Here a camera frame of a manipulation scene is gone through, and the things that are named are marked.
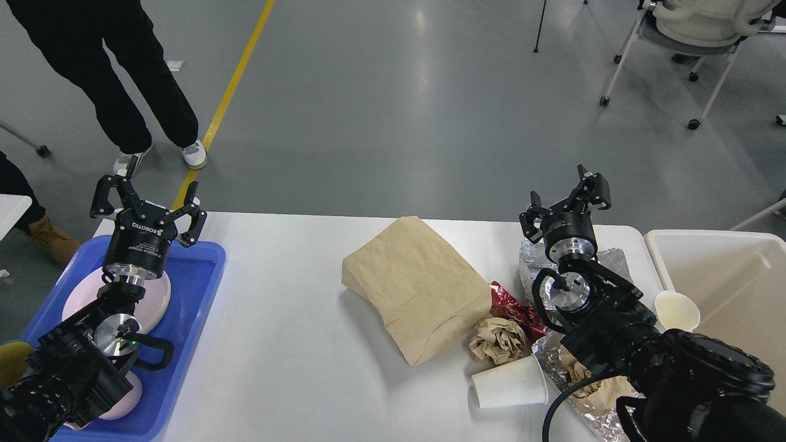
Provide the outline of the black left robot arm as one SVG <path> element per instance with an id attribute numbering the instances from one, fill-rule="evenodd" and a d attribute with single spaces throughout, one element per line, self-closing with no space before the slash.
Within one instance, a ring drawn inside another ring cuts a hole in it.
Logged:
<path id="1" fill-rule="evenodd" d="M 207 212 L 191 182 L 182 206 L 167 209 L 140 199 L 130 173 L 98 180 L 90 216 L 113 218 L 95 300 L 46 334 L 26 355 L 28 370 L 2 387 L 2 440 L 47 441 L 65 424 L 84 427 L 132 391 L 136 366 L 163 370 L 175 355 L 168 339 L 143 333 L 135 308 L 145 283 L 160 279 L 172 243 L 197 243 Z"/>

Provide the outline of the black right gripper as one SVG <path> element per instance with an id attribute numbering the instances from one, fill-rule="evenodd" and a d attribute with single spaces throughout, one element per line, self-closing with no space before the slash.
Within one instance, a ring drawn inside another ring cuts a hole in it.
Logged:
<path id="1" fill-rule="evenodd" d="M 583 165 L 578 165 L 577 171 L 579 182 L 566 204 L 543 207 L 541 196 L 530 192 L 531 203 L 520 213 L 523 236 L 533 244 L 543 238 L 547 259 L 554 264 L 568 255 L 584 260 L 596 258 L 598 246 L 591 212 L 612 207 L 611 190 L 604 176 L 591 173 Z"/>

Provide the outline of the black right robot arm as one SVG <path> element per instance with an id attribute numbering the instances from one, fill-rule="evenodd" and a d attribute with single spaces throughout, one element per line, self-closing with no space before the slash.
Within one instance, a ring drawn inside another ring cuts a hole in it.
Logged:
<path id="1" fill-rule="evenodd" d="M 639 397 L 617 399 L 632 441 L 783 441 L 784 415 L 768 405 L 774 372 L 760 359 L 716 338 L 656 329 L 640 289 L 597 259 L 593 210 L 611 207 L 609 184 L 578 165 L 567 198 L 545 207 L 539 194 L 520 213 L 525 238 L 543 241 L 553 268 L 532 283 L 543 324 L 591 372 L 559 395 L 545 415 L 542 439 L 562 402 L 578 389 L 624 376 Z"/>

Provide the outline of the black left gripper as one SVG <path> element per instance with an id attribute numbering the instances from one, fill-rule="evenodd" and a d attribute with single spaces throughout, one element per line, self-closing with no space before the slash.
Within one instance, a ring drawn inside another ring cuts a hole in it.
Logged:
<path id="1" fill-rule="evenodd" d="M 114 232 L 102 263 L 104 271 L 118 275 L 134 268 L 146 280 L 160 279 L 165 273 L 171 241 L 184 248 L 196 244 L 208 213 L 200 207 L 197 181 L 186 188 L 179 209 L 144 209 L 145 204 L 131 182 L 130 168 L 135 168 L 137 163 L 137 159 L 132 159 L 118 173 L 105 174 L 98 180 L 89 216 L 114 219 Z M 118 207 L 110 199 L 113 190 L 120 199 Z M 185 216 L 189 218 L 188 229 L 180 232 L 175 221 Z"/>

